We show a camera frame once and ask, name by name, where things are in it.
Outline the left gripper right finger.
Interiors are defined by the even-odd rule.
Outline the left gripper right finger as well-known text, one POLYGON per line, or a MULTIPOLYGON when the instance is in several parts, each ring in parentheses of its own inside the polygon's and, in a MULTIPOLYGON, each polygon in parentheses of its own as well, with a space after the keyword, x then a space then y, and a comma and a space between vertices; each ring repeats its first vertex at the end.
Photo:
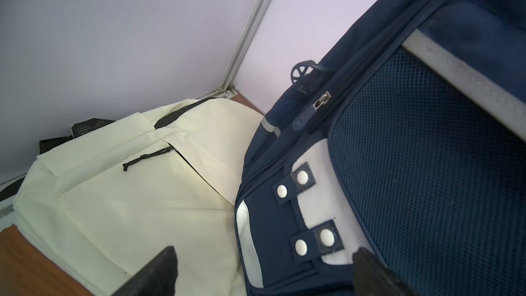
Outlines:
POLYGON ((414 296, 417 293, 365 247, 353 254, 353 287, 356 295, 414 296))

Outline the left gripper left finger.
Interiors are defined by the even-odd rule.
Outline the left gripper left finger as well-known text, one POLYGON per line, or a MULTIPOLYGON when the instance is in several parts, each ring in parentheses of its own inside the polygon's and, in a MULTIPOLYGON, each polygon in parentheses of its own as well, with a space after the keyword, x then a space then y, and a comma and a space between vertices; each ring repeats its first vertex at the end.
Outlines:
POLYGON ((177 254, 174 246, 168 246, 112 296, 174 296, 177 278, 177 254))

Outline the cream white backpack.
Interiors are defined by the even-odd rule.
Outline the cream white backpack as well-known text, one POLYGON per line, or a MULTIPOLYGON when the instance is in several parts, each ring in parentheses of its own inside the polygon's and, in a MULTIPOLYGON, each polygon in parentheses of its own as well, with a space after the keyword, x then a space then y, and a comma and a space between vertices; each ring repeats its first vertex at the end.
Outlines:
POLYGON ((261 120, 230 99, 188 99, 89 132, 37 157, 16 227, 95 295, 168 246, 178 295, 244 295, 234 202, 261 120))

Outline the navy blue backpack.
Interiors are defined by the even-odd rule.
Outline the navy blue backpack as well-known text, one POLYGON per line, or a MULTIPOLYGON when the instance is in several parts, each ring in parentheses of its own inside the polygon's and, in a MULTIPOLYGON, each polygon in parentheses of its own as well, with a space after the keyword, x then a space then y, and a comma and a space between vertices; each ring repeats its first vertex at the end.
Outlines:
POLYGON ((525 0, 377 0, 296 64, 245 154, 248 295, 525 294, 525 0))

